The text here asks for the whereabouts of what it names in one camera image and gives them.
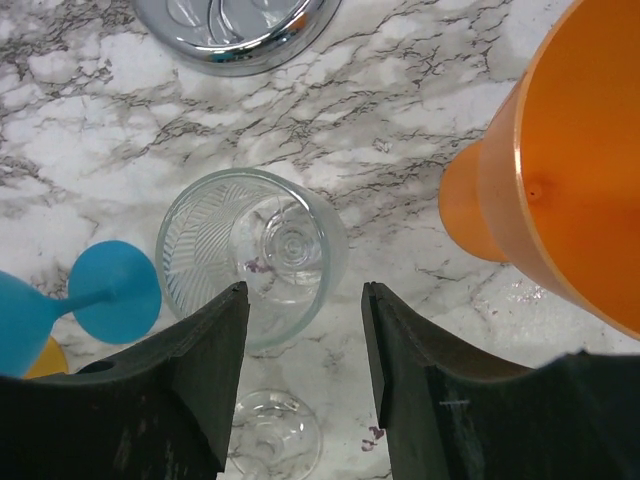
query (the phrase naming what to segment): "blue wine glass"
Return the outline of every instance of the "blue wine glass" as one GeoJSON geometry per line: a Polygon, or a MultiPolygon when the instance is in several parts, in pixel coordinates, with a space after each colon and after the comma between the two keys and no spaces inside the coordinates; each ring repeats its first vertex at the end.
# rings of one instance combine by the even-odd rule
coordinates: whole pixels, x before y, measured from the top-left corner
{"type": "Polygon", "coordinates": [[[107,241],[76,260],[69,296],[49,298],[0,272],[0,374],[22,377],[44,349],[53,324],[73,312],[82,328],[105,343],[143,337],[158,318],[162,293],[155,268],[133,245],[107,241]]]}

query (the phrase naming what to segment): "glass base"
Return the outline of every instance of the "glass base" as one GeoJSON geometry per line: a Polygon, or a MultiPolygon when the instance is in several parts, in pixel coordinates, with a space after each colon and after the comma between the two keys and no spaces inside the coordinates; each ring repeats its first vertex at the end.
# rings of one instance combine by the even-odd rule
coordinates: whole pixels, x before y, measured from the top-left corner
{"type": "Polygon", "coordinates": [[[271,302],[310,301],[322,277],[322,249],[309,213],[287,196],[253,206],[234,223],[229,254],[250,289],[271,302]]]}
{"type": "Polygon", "coordinates": [[[103,290],[109,292],[109,300],[73,312],[89,335],[117,345],[135,342],[149,332],[160,314],[162,292],[144,253],[115,240],[85,250],[71,269],[69,297],[103,290]]]}
{"type": "Polygon", "coordinates": [[[292,395],[264,390],[236,405],[229,458],[245,478],[302,480],[315,468],[321,450],[315,415],[292,395]]]}

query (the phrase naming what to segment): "gray marble veining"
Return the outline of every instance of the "gray marble veining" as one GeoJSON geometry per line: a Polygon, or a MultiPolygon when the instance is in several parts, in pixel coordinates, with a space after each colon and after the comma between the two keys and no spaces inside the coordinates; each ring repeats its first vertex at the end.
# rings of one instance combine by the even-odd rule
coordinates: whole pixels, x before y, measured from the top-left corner
{"type": "MultiPolygon", "coordinates": [[[[220,79],[175,63],[126,0],[4,0],[0,269],[60,296],[93,243],[117,238],[152,256],[171,201],[230,166],[319,192],[349,229],[348,273],[302,334],[246,357],[239,393],[288,390],[316,412],[324,451],[312,480],[391,478],[372,428],[365,281],[527,365],[580,348],[640,351],[514,268],[463,253],[438,216],[446,164],[482,134],[568,4],[345,1],[293,61],[220,79]]],[[[173,321],[164,311],[155,330],[173,321]]],[[[74,368],[116,350],[72,318],[54,336],[74,368]]]]}

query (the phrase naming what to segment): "cup rim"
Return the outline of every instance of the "cup rim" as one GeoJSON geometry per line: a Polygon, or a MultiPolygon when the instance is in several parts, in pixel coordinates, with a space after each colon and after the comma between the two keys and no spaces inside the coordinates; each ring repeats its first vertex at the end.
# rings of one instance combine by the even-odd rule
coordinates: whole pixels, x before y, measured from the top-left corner
{"type": "Polygon", "coordinates": [[[287,194],[291,195],[298,203],[300,203],[308,212],[313,225],[316,227],[320,240],[320,249],[322,252],[323,263],[325,264],[320,275],[320,282],[318,284],[316,295],[311,302],[311,305],[309,305],[309,308],[301,316],[300,320],[294,326],[287,329],[284,333],[273,337],[270,340],[257,341],[253,343],[247,342],[245,345],[246,351],[260,351],[286,342],[287,340],[295,337],[298,333],[304,330],[311,323],[311,320],[313,320],[313,318],[317,315],[318,311],[324,304],[329,291],[329,279],[331,278],[332,268],[329,239],[327,238],[326,228],[320,220],[320,212],[318,212],[317,208],[315,207],[313,199],[308,198],[307,189],[305,187],[296,185],[295,183],[290,182],[285,178],[257,168],[229,168],[205,175],[204,177],[196,180],[195,182],[187,186],[184,190],[182,190],[182,192],[176,197],[176,199],[171,203],[171,206],[167,210],[167,213],[165,214],[160,225],[160,230],[158,231],[158,236],[156,239],[155,267],[158,274],[158,282],[160,283],[160,288],[162,289],[162,295],[167,302],[169,310],[171,310],[171,312],[178,320],[186,318],[188,315],[185,315],[180,311],[180,308],[169,293],[167,279],[163,268],[163,252],[167,231],[169,230],[169,225],[171,225],[175,214],[184,204],[185,199],[193,195],[194,192],[196,192],[203,186],[213,182],[218,182],[229,177],[244,177],[265,181],[271,185],[283,189],[287,194]]]}
{"type": "MultiPolygon", "coordinates": [[[[547,32],[535,54],[531,58],[527,70],[522,75],[519,80],[520,83],[520,91],[518,92],[518,96],[516,98],[516,111],[513,120],[513,145],[514,145],[514,162],[516,171],[522,172],[522,132],[523,132],[523,122],[524,117],[526,115],[526,110],[528,106],[528,97],[529,97],[529,89],[531,85],[536,82],[537,74],[538,74],[538,66],[542,62],[542,59],[545,57],[547,51],[551,48],[555,37],[563,31],[565,25],[571,21],[573,15],[582,8],[587,3],[593,3],[593,0],[573,0],[573,2],[566,8],[566,10],[562,13],[560,18],[556,21],[553,27],[547,32]]],[[[520,209],[522,211],[523,219],[527,226],[527,232],[530,235],[537,252],[542,257],[544,262],[544,266],[549,271],[549,273],[558,281],[560,286],[564,289],[563,298],[577,304],[581,308],[586,311],[592,313],[597,316],[605,323],[609,324],[613,328],[623,332],[631,338],[636,340],[640,340],[640,332],[636,332],[632,330],[630,327],[621,323],[618,320],[615,320],[611,315],[606,313],[602,308],[596,306],[591,300],[587,299],[578,289],[574,286],[574,284],[569,280],[564,271],[560,268],[560,266],[552,259],[551,254],[547,250],[545,242],[543,241],[541,235],[538,233],[538,229],[536,227],[533,214],[528,205],[528,201],[526,198],[526,194],[524,191],[524,185],[522,183],[522,176],[519,175],[518,179],[518,201],[520,205],[520,209]]]]}

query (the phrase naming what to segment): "yellow object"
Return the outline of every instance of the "yellow object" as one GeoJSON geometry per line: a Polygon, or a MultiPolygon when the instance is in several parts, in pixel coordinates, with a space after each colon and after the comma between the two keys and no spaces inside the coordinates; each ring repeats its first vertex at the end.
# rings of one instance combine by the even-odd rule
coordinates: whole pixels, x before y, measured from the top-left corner
{"type": "Polygon", "coordinates": [[[40,357],[24,378],[38,378],[54,373],[69,373],[69,365],[58,342],[49,337],[40,357]]]}

